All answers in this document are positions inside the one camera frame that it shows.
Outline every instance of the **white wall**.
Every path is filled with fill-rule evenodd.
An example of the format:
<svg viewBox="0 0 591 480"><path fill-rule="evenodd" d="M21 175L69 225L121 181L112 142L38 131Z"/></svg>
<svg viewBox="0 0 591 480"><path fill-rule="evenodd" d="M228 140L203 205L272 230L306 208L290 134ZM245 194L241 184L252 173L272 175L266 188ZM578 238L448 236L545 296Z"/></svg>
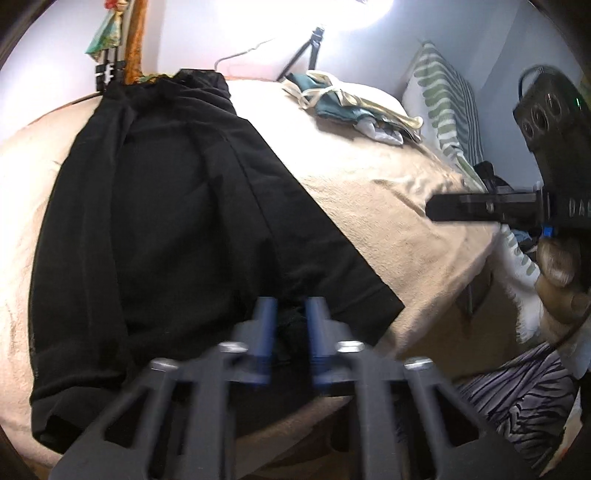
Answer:
<svg viewBox="0 0 591 480"><path fill-rule="evenodd" d="M476 91L485 157L495 166L495 173L514 187L531 187L541 181L535 158L513 119L518 79L534 64L558 67L575 85L582 78L579 64L550 20L523 2L493 69Z"/></svg>
<svg viewBox="0 0 591 480"><path fill-rule="evenodd" d="M105 9L101 1L57 0L27 30L0 70L0 141L95 89L84 55Z"/></svg>
<svg viewBox="0 0 591 480"><path fill-rule="evenodd" d="M277 36L258 51L220 64L226 74L273 79L309 38L322 2L363 7L353 0L151 0L144 72L212 68L219 57ZM93 62L84 51L104 15L102 4L57 0L23 36L0 70L0 141L94 90ZM433 40L464 71L493 2L393 0L380 21L354 31L331 24L340 10L325 18L317 67L392 92L420 40ZM306 65L307 57L298 68Z"/></svg>
<svg viewBox="0 0 591 480"><path fill-rule="evenodd" d="M84 51L105 14L102 4L57 0L23 36L0 70L0 141L94 91L93 61ZM219 67L232 76L274 79L324 18L317 67L396 93L420 41L433 40L474 87L485 155L497 173L516 186L539 180L512 118L517 80L534 63L554 64L576 83L581 71L551 22L527 0L392 0L385 16L358 30L344 28L345 5L363 7L353 0L151 0L144 72L209 69L220 57L276 37ZM306 65L307 56L296 69Z"/></svg>

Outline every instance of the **cable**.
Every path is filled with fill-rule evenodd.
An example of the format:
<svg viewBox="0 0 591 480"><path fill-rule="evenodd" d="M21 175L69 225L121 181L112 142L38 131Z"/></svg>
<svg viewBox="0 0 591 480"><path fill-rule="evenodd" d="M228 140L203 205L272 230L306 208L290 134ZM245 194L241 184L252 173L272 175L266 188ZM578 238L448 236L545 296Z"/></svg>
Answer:
<svg viewBox="0 0 591 480"><path fill-rule="evenodd" d="M235 58L235 57L240 57L240 56L242 56L242 55L246 55L247 53L250 53L250 52L252 52L253 50L256 50L256 49L257 49L258 47L260 47L261 45L264 45L265 43L268 43L268 42L270 42L270 41L272 41L272 40L275 40L275 39L276 39L276 37L269 38L268 40L264 40L264 41L262 41L262 42L260 42L260 43L256 44L254 47L252 47L252 48L249 48L248 50L242 51L242 52L240 52L240 53L235 53L234 55L230 55L230 56L227 56L227 57L222 57L221 59L217 59L217 60L215 61L215 63L213 64L213 69L214 69L215 71L217 71L217 66L220 64L220 62L222 62L222 61L224 61L224 60L233 59L233 58Z"/></svg>
<svg viewBox="0 0 591 480"><path fill-rule="evenodd" d="M518 90L517 90L517 94L519 96L519 101L521 101L521 99L523 98L523 82L524 82L524 80L536 71L538 72L538 74L543 73L543 72L560 73L560 71L557 68L550 66L550 65L534 65L534 66L528 68L519 77L519 86L518 86Z"/></svg>
<svg viewBox="0 0 591 480"><path fill-rule="evenodd" d="M506 371L511 370L513 368L525 367L526 365L530 365L535 362L543 362L544 360L546 360L548 358L548 356L551 353L555 352L561 346L563 346L566 342L568 342L579 331L579 329L583 326L583 324L587 320L589 320L590 318L591 318L591 304L587 307L587 310L585 311L583 317L577 323L575 323L573 325L573 327L568 331L568 333L566 333L565 336L563 336L556 343L548 344L548 347L546 347L544 350L542 350L537 355L534 355L533 357L531 357L527 360L523 360L521 362L514 362L512 364L504 365L503 367L491 368L489 370L481 370L479 372L474 372L471 374L459 375L458 377L455 377L452 379L452 383L461 382L464 380L471 380L472 378L482 377L484 375L491 375L491 374L506 372Z"/></svg>

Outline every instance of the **black t-shirt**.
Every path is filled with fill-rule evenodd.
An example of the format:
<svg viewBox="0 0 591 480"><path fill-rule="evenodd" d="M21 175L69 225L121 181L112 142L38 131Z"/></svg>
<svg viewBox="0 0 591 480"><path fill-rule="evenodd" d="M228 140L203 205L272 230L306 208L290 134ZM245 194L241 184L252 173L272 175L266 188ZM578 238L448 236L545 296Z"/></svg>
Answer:
<svg viewBox="0 0 591 480"><path fill-rule="evenodd" d="M307 297L368 343L401 311L229 97L210 71L111 84L72 145L31 281L33 435L49 448L65 451L151 359L229 339L259 296L279 301L273 388L241 400L239 434L313 396Z"/></svg>

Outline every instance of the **beige blanket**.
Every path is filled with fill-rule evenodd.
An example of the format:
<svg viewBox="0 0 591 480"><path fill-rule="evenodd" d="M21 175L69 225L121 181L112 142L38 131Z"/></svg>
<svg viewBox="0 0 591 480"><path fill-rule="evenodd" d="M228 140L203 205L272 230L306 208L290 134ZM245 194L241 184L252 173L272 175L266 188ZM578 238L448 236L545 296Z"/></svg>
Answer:
<svg viewBox="0 0 591 480"><path fill-rule="evenodd" d="M249 119L406 308L390 340L419 339L482 268L498 229L434 225L424 216L433 193L461 178L429 152L378 144L351 127L316 121L278 83L229 82ZM24 456L51 465L58 456L31 437L27 302L35 244L56 174L100 99L48 114L0 147L0 423ZM383 348L392 351L392 341ZM269 461L341 404L320 399L239 442L238 473Z"/></svg>

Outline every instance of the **metal screw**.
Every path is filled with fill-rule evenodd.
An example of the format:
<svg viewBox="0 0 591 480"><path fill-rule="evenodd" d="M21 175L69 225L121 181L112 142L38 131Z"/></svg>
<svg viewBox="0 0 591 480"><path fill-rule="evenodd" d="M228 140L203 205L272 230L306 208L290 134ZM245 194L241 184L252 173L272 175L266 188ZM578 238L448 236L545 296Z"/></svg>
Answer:
<svg viewBox="0 0 591 480"><path fill-rule="evenodd" d="M427 368L431 368L433 364L433 360L427 358L426 356L416 356L413 358L409 358L404 362L404 368L407 370L426 370Z"/></svg>
<svg viewBox="0 0 591 480"><path fill-rule="evenodd" d="M150 362L150 367L161 372L171 372L178 368L178 363L170 358L155 358Z"/></svg>
<svg viewBox="0 0 591 480"><path fill-rule="evenodd" d="M217 345L225 353L246 353L248 345L242 342L221 342Z"/></svg>
<svg viewBox="0 0 591 480"><path fill-rule="evenodd" d="M338 353L354 353L360 352L365 348L363 342L358 340L346 340L344 342L337 342L336 351Z"/></svg>

